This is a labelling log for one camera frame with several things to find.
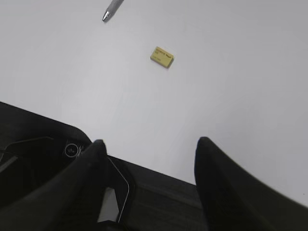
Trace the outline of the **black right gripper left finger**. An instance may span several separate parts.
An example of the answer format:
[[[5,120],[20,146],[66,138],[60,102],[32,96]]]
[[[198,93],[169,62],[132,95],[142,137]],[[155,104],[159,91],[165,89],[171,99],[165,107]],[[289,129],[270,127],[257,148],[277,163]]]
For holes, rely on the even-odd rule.
[[[65,170],[0,213],[2,231],[51,231],[71,205],[86,177],[104,167],[107,152],[103,140],[92,143]]]

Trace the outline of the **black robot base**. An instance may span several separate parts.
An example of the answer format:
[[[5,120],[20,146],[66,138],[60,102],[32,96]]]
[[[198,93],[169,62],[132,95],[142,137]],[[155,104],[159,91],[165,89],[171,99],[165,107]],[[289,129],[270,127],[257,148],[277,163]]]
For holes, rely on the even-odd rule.
[[[0,211],[53,179],[94,141],[64,123],[1,103]],[[196,187],[107,153],[52,231],[205,231]]]

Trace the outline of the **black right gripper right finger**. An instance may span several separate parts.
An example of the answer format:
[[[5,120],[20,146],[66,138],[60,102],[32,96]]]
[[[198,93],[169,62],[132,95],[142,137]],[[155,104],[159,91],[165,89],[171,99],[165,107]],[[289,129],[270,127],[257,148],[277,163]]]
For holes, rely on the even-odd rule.
[[[210,231],[306,231],[307,207],[262,183],[208,137],[195,151],[197,192]]]

